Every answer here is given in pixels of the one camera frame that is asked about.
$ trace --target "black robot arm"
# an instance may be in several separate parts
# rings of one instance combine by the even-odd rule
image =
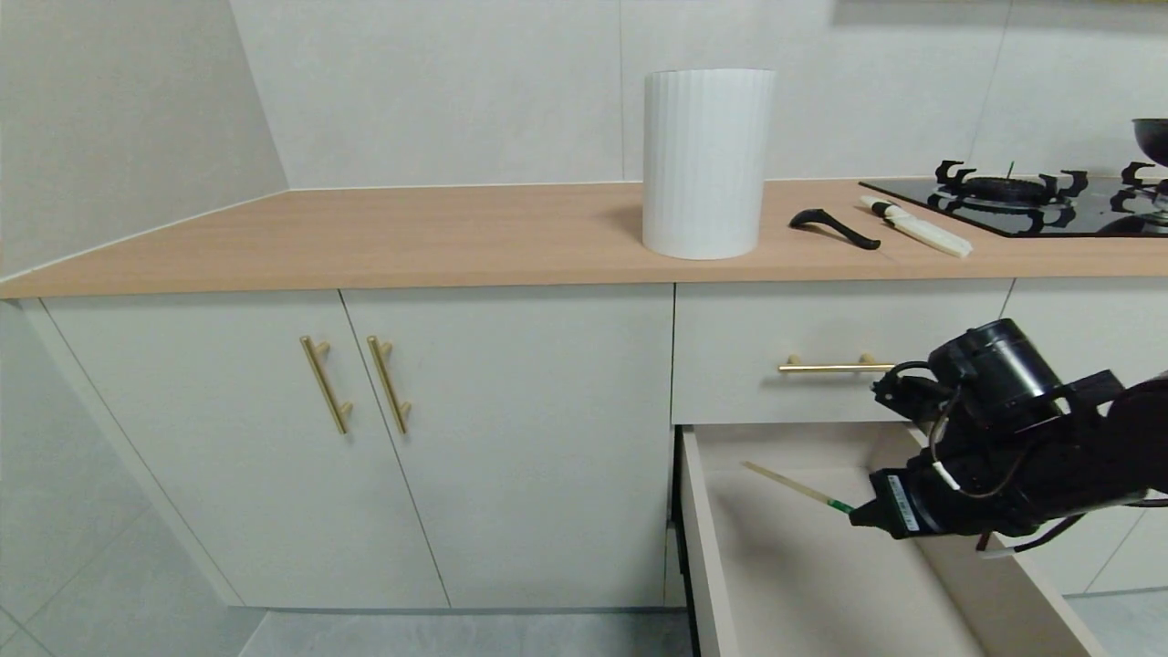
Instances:
[[[1125,389],[1104,371],[1064,385],[1010,319],[897,366],[872,390],[929,427],[929,444],[904,468],[870,475],[876,498],[850,513],[853,525],[898,539],[1021,537],[1066,519],[1020,552],[1091,510],[1168,492],[1168,378]]]

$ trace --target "green stick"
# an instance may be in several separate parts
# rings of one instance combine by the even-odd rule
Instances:
[[[762,465],[758,465],[757,463],[751,463],[749,461],[743,461],[742,464],[746,469],[753,470],[755,472],[758,472],[759,475],[766,477],[767,479],[771,479],[773,482],[778,482],[778,483],[780,483],[780,484],[783,484],[783,485],[785,485],[785,486],[787,486],[787,487],[790,487],[790,489],[792,489],[794,491],[801,492],[805,496],[807,496],[807,497],[809,497],[809,498],[812,498],[812,499],[814,499],[816,502],[822,502],[823,504],[830,506],[832,509],[842,511],[844,513],[851,513],[853,511],[855,511],[855,509],[853,509],[851,506],[849,506],[847,504],[843,504],[842,502],[840,502],[840,500],[837,500],[835,498],[827,497],[826,495],[816,491],[815,489],[805,486],[805,485],[800,484],[799,482],[797,482],[797,480],[794,480],[794,479],[792,479],[790,477],[784,477],[783,475],[779,475],[778,472],[767,470],[766,468],[763,468]]]

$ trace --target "gas stove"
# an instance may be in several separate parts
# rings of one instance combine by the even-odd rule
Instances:
[[[971,175],[965,162],[944,160],[936,180],[861,182],[1006,237],[1168,237],[1168,180],[1146,181],[1132,162],[1119,178],[1062,175],[997,178]]]

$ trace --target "open drawer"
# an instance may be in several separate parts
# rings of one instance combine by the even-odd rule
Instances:
[[[858,506],[872,497],[869,470],[903,464],[923,438],[889,422],[684,428],[681,527],[702,656],[1105,655],[1027,556],[853,527],[741,465]]]

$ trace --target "cabinet door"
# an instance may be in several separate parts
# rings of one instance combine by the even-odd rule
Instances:
[[[362,343],[392,344],[411,410],[390,427],[452,606],[662,604],[670,285],[345,302]]]
[[[1063,381],[1111,369],[1131,386],[1168,369],[1168,279],[1020,278],[1003,317],[1018,324]],[[1141,513],[1091,512],[1030,554],[1059,592],[1084,593]]]
[[[447,606],[336,291],[46,305],[245,604]],[[301,336],[331,345],[347,435]]]

